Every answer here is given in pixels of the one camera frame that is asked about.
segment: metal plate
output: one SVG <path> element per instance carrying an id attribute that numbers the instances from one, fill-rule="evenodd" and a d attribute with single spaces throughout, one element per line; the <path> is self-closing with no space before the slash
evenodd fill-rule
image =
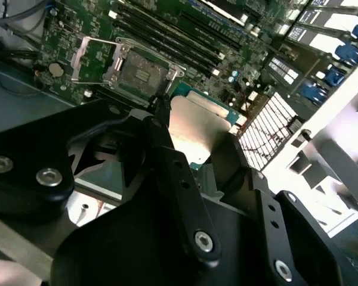
<path id="1" fill-rule="evenodd" d="M 175 149 L 189 163 L 203 164 L 231 124 L 182 96 L 172 99 L 171 108 L 169 132 Z"/>

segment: green circuit board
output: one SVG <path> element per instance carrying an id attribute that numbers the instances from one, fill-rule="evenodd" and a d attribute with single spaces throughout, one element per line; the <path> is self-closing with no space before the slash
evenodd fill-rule
<path id="1" fill-rule="evenodd" d="M 235 98 L 232 108 L 240 111 L 244 82 L 259 78 L 270 52 L 267 39 L 292 1 L 235 2 L 255 19 L 254 24 L 263 31 L 260 37 L 200 0 L 62 0 L 56 6 L 58 14 L 49 15 L 45 24 L 38 77 L 51 92 L 75 104 L 82 102 L 86 90 L 101 86 L 109 93 L 147 105 L 161 80 L 152 75 L 163 79 L 167 64 L 174 63 L 184 75 L 175 79 L 169 94 L 183 82 L 220 103 Z M 108 42 L 89 42 L 80 59 L 79 76 L 72 80 L 72 63 L 84 37 Z M 132 59 L 124 61 L 127 71 L 116 77 L 116 86 L 109 86 L 103 78 L 113 63 L 116 46 L 112 43 L 117 41 L 135 45 Z M 144 64 L 137 68 L 139 58 Z M 52 63 L 59 64 L 63 75 L 48 69 Z M 239 75 L 231 83 L 233 71 Z M 143 88 L 135 78 L 149 88 Z"/>

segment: metal mesh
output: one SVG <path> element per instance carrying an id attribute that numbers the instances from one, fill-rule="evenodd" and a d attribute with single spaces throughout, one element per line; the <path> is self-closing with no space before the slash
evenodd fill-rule
<path id="1" fill-rule="evenodd" d="M 294 110 L 276 92 L 246 128 L 239 141 L 251 167 L 262 170 L 292 135 L 287 125 Z"/>

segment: motherboard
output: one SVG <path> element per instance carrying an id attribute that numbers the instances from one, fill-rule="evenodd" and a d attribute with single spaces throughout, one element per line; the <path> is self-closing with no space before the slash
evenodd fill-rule
<path id="1" fill-rule="evenodd" d="M 142 106 L 157 94 L 196 91 L 241 113 L 246 90 L 261 85 L 276 52 L 273 27 L 291 7 L 291 0 L 62 0 L 44 24 L 35 74 L 75 104 L 99 88 Z"/>

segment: ram slot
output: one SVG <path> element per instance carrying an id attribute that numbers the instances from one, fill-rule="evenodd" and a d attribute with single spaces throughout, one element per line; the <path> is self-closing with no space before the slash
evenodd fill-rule
<path id="1" fill-rule="evenodd" d="M 197 71 L 203 73 L 206 76 L 211 76 L 211 70 L 209 67 L 204 66 L 202 63 L 195 61 L 193 58 L 188 57 L 185 54 L 177 51 L 171 46 L 166 45 L 165 43 L 159 41 L 158 39 L 153 38 L 151 35 L 144 33 L 142 29 L 137 30 L 134 25 L 119 19 L 116 22 L 116 25 L 129 33 L 130 35 L 135 36 L 137 39 L 142 42 L 153 46 L 158 52 L 164 52 L 171 56 L 175 61 L 179 61 L 183 64 L 187 64 L 190 67 L 193 67 Z"/>
<path id="2" fill-rule="evenodd" d="M 123 4 L 119 6 L 118 12 L 120 15 L 131 15 L 134 20 L 139 20 L 143 22 L 144 25 L 149 26 L 152 30 L 157 30 L 159 33 L 169 37 L 175 44 L 179 42 L 187 49 L 190 48 L 193 52 L 195 52 L 195 55 L 197 54 L 200 58 L 208 59 L 210 62 L 214 63 L 215 66 L 221 61 L 218 57 L 219 51 L 216 51 L 214 47 L 208 49 L 202 44 L 199 45 L 193 39 L 181 35 L 179 31 L 173 31 L 173 28 L 170 28 L 162 22 L 158 22 L 155 18 L 147 15 L 136 7 Z"/>
<path id="3" fill-rule="evenodd" d="M 207 24 L 205 24 L 202 21 L 198 20 L 197 18 L 192 16 L 187 11 L 182 10 L 180 16 L 182 18 L 180 21 L 188 21 L 191 24 L 193 24 L 196 27 L 198 27 L 200 30 L 202 30 L 205 33 L 211 35 L 215 39 L 219 40 L 220 42 L 223 42 L 224 44 L 234 48 L 237 51 L 240 50 L 241 45 L 238 42 L 234 41 L 231 38 L 228 38 L 228 37 L 224 36 L 222 33 L 216 31 L 215 29 L 213 29 L 211 27 L 209 27 Z"/>
<path id="4" fill-rule="evenodd" d="M 191 47 L 185 46 L 182 43 L 177 42 L 169 35 L 165 35 L 161 33 L 161 31 L 155 30 L 148 23 L 140 21 L 133 15 L 123 13 L 122 15 L 120 15 L 120 17 L 122 17 L 123 21 L 129 23 L 131 26 L 134 26 L 136 29 L 141 29 L 145 31 L 148 35 L 151 35 L 159 41 L 165 43 L 166 45 L 173 47 L 175 50 L 180 51 L 182 54 L 188 55 L 189 57 L 194 58 L 194 60 L 204 64 L 205 66 L 208 66 L 209 69 L 216 67 L 217 63 L 214 63 L 208 58 L 205 58 L 204 56 L 198 54 L 196 51 L 192 50 Z"/>

